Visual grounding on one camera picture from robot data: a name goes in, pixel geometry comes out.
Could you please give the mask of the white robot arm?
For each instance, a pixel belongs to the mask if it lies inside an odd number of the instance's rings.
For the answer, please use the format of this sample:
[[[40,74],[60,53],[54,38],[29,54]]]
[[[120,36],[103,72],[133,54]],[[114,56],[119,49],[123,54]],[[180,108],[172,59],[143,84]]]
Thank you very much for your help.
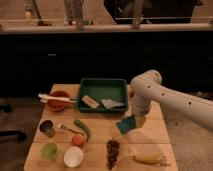
[[[154,100],[213,132],[213,101],[166,88],[161,83],[162,77],[157,70],[148,70],[131,80],[133,114],[139,118],[144,117],[149,113],[151,101]]]

